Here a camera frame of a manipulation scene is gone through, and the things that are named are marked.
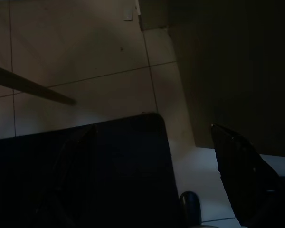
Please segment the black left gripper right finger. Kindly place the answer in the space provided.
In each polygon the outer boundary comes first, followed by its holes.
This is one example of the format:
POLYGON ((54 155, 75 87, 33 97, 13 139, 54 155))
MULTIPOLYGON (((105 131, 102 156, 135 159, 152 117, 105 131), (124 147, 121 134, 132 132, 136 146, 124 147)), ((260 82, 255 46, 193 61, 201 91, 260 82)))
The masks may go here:
POLYGON ((218 171, 240 225, 285 228, 285 176, 280 176, 235 131, 212 125, 218 171))

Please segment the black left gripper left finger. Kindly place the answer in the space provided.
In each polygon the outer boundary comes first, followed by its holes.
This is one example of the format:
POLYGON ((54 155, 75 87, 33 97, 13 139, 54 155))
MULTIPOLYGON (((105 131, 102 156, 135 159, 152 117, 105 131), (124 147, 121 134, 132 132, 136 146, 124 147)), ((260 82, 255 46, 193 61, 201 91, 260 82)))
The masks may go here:
POLYGON ((22 187, 14 219, 20 228, 88 228, 97 129, 86 125, 20 136, 22 187))

